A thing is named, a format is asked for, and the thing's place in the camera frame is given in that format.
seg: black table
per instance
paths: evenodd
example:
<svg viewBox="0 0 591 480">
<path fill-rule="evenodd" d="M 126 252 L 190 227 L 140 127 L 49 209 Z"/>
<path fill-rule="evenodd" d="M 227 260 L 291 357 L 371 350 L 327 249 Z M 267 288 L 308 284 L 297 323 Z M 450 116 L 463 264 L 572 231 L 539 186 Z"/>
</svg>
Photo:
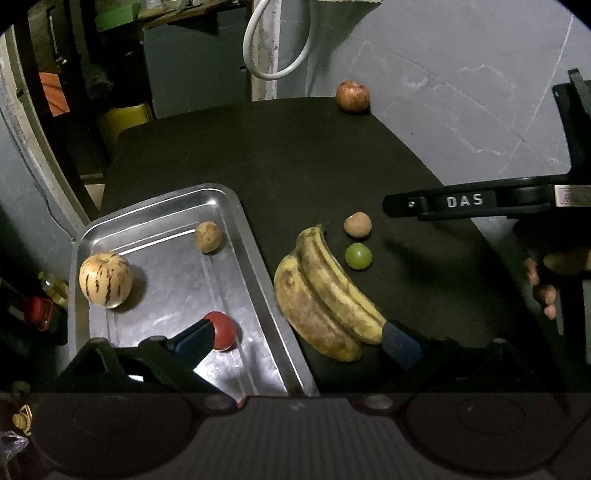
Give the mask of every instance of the black table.
<svg viewBox="0 0 591 480">
<path fill-rule="evenodd" d="M 269 274 L 303 229 L 321 223 L 339 260 L 345 218 L 373 221 L 368 271 L 346 267 L 385 317 L 432 337 L 485 346 L 503 337 L 538 366 L 551 356 L 507 271 L 470 220 L 389 219 L 385 195 L 441 186 L 374 116 L 341 112 L 332 98 L 248 103 L 187 113 L 125 131 L 108 172 L 101 214 L 200 183 L 234 190 Z M 340 364 L 300 341 L 319 388 L 367 391 L 394 370 L 379 347 Z"/>
</svg>

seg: striped melon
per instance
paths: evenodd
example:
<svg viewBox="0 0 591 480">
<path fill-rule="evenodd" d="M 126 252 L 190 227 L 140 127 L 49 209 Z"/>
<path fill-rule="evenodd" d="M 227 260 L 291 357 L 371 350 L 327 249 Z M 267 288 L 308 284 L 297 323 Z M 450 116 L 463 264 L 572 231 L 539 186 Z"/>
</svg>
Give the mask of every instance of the striped melon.
<svg viewBox="0 0 591 480">
<path fill-rule="evenodd" d="M 101 307 L 113 309 L 128 297 L 133 275 L 127 260 L 113 252 L 91 255 L 82 262 L 78 276 L 84 296 Z"/>
</svg>

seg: yellow clip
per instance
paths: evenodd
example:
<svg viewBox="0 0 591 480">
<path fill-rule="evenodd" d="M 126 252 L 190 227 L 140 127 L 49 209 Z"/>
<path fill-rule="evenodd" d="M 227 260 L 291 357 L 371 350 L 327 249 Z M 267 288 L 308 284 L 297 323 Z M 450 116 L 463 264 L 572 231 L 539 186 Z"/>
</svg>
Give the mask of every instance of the yellow clip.
<svg viewBox="0 0 591 480">
<path fill-rule="evenodd" d="M 19 413 L 15 413 L 12 416 L 12 423 L 14 423 L 16 428 L 21 429 L 26 437 L 31 434 L 33 414 L 29 408 L 29 405 L 24 405 L 23 408 L 20 409 Z"/>
</svg>

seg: tomato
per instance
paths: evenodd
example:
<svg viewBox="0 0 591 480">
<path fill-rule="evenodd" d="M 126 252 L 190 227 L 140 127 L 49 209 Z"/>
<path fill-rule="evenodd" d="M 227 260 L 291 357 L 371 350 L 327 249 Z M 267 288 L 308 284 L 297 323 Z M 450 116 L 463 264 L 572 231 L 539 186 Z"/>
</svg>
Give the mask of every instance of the tomato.
<svg viewBox="0 0 591 480">
<path fill-rule="evenodd" d="M 216 352 L 230 350 L 236 341 L 236 325 L 232 319 L 222 312 L 209 312 L 203 318 L 209 320 L 215 330 L 213 349 Z"/>
</svg>

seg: white cable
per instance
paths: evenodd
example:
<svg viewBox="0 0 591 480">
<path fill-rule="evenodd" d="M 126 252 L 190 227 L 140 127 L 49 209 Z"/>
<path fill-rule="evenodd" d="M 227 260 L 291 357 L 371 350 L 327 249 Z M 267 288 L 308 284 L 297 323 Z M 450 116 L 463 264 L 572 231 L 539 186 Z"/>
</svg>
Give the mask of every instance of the white cable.
<svg viewBox="0 0 591 480">
<path fill-rule="evenodd" d="M 242 58 L 244 59 L 244 65 L 256 78 L 261 80 L 277 80 L 293 72 L 300 64 L 306 59 L 310 48 L 312 47 L 312 41 L 316 36 L 317 30 L 317 11 L 316 11 L 316 0 L 310 0 L 310 32 L 308 33 L 308 39 L 306 45 L 302 49 L 300 55 L 294 60 L 294 62 L 285 67 L 280 72 L 276 73 L 263 73 L 259 71 L 252 59 L 252 40 L 255 35 L 256 26 L 261 20 L 261 17 L 265 11 L 265 8 L 271 3 L 272 0 L 261 0 L 256 6 L 252 17 L 246 26 L 246 33 L 244 34 L 244 42 L 242 43 Z"/>
</svg>

